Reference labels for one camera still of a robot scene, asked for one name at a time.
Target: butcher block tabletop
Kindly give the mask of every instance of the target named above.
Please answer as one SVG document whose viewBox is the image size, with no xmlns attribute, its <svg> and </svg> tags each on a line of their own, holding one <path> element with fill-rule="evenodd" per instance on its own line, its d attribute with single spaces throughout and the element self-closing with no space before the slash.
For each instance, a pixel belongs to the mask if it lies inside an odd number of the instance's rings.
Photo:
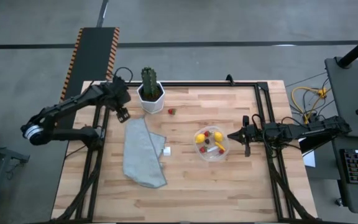
<svg viewBox="0 0 358 224">
<path fill-rule="evenodd" d="M 291 116 L 284 82 L 266 82 L 276 120 L 281 121 L 283 117 Z M 83 90 L 90 83 L 84 82 Z M 202 160 L 194 147 L 194 134 L 199 129 L 214 125 L 227 135 L 240 129 L 243 115 L 252 116 L 258 113 L 254 88 L 176 86 L 165 87 L 164 90 L 165 106 L 163 111 L 157 114 L 143 111 L 135 87 L 129 88 L 132 100 L 125 107 L 133 119 L 144 116 L 149 131 L 167 137 L 165 146 L 171 147 L 172 153 L 171 156 L 160 158 L 167 185 L 148 189 L 124 175 L 122 158 L 126 124 L 117 120 L 115 112 L 110 112 L 93 221 L 277 221 L 263 144 L 251 143 L 251 156 L 244 157 L 244 146 L 229 140 L 229 153 L 219 162 Z M 261 94 L 267 114 L 264 95 Z M 175 115 L 168 113 L 170 108 L 176 109 Z M 94 111 L 94 106 L 77 111 L 73 127 L 91 126 Z M 82 145 L 81 141 L 70 142 L 67 154 Z M 282 153 L 291 191 L 302 206 L 316 217 L 300 150 L 287 147 Z M 52 218 L 61 215 L 78 193 L 85 158 L 86 148 L 65 160 Z M 85 198 L 85 216 L 89 194 L 90 190 Z M 280 200 L 284 214 L 287 214 L 283 194 Z"/>
</svg>

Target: gray towel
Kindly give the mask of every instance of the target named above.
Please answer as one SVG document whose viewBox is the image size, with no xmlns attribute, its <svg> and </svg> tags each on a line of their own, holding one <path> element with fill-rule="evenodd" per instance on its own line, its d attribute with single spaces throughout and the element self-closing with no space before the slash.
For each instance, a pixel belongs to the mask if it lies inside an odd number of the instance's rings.
<svg viewBox="0 0 358 224">
<path fill-rule="evenodd" d="M 158 161 L 165 137 L 150 133 L 144 118 L 127 122 L 124 142 L 124 174 L 141 186 L 159 188 L 167 184 Z"/>
</svg>

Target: gray floor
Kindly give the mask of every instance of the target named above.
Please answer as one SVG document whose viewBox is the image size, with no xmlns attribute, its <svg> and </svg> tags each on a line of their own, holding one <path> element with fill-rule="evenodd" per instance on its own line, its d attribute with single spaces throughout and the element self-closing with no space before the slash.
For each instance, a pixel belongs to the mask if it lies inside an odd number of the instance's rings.
<svg viewBox="0 0 358 224">
<path fill-rule="evenodd" d="M 78 29 L 93 27 L 102 0 L 0 1 L 0 44 L 73 43 Z M 355 0 L 110 0 L 103 26 L 119 26 L 120 42 L 358 40 Z M 119 49 L 116 67 L 140 79 L 144 66 L 160 80 L 284 80 L 294 83 L 324 72 L 324 59 L 353 46 L 204 47 Z M 31 154 L 0 194 L 0 223 L 48 220 L 57 190 L 65 142 L 31 146 L 19 128 L 58 101 L 72 50 L 0 50 L 0 145 Z M 320 87 L 326 75 L 288 87 Z M 296 94 L 301 102 L 301 93 Z M 334 103 L 322 114 L 336 113 Z M 358 223 L 339 208 L 331 180 L 310 179 L 323 220 Z"/>
</svg>

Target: potted cactus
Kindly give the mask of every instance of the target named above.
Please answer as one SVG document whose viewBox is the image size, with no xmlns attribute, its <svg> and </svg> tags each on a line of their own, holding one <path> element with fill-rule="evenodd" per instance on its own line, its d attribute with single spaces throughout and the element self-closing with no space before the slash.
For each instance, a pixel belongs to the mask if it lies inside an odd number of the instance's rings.
<svg viewBox="0 0 358 224">
<path fill-rule="evenodd" d="M 137 89 L 142 108 L 150 114 L 158 113 L 164 107 L 165 92 L 154 69 L 145 67 L 142 69 L 142 85 Z"/>
</svg>

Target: clear plastic bowl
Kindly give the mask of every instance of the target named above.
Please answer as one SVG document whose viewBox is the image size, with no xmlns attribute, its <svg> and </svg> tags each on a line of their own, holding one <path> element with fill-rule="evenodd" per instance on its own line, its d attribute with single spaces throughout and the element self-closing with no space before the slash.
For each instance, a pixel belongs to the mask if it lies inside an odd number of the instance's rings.
<svg viewBox="0 0 358 224">
<path fill-rule="evenodd" d="M 219 131 L 220 133 L 222 133 L 223 141 L 218 142 L 218 143 L 220 143 L 223 146 L 223 148 L 225 148 L 225 151 L 224 151 L 223 154 L 219 153 L 220 148 L 217 148 L 216 150 L 213 150 L 213 151 L 210 151 L 210 152 L 204 152 L 204 153 L 200 152 L 200 148 L 203 147 L 203 146 L 205 146 L 207 149 L 211 149 L 214 146 L 216 146 L 215 145 L 216 141 L 215 141 L 215 138 L 214 138 L 213 134 L 211 134 L 210 136 L 206 137 L 206 139 L 209 139 L 209 144 L 206 144 L 205 142 L 196 143 L 197 135 L 204 134 L 206 131 L 209 131 L 211 133 L 215 133 L 216 131 Z M 203 129 L 200 129 L 194 135 L 193 142 L 194 142 L 195 151 L 198 153 L 198 155 L 202 159 L 204 159 L 206 161 L 210 161 L 210 162 L 219 161 L 221 159 L 224 159 L 226 157 L 226 155 L 228 154 L 228 152 L 229 152 L 229 141 L 227 140 L 227 136 L 222 131 L 222 129 L 218 128 L 217 126 L 208 126 L 208 127 L 203 128 Z"/>
</svg>

